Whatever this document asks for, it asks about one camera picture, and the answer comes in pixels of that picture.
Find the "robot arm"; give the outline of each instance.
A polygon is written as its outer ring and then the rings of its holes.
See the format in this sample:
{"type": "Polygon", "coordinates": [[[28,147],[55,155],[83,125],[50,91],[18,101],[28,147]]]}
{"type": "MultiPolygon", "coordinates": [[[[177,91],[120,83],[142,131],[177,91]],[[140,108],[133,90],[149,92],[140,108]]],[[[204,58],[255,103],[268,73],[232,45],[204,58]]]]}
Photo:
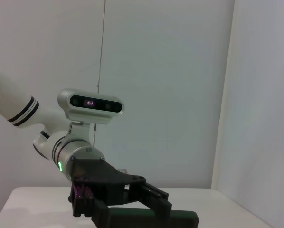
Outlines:
{"type": "Polygon", "coordinates": [[[0,74],[0,114],[15,127],[44,125],[33,146],[72,181],[68,200],[74,216],[92,217],[98,228],[197,228],[195,212],[172,211],[168,193],[147,184],[144,177],[119,172],[92,146],[90,123],[107,124],[121,114],[121,100],[65,89],[58,95],[58,103],[65,114],[42,106],[0,74]],[[151,210],[108,208],[136,201],[151,210]]]}

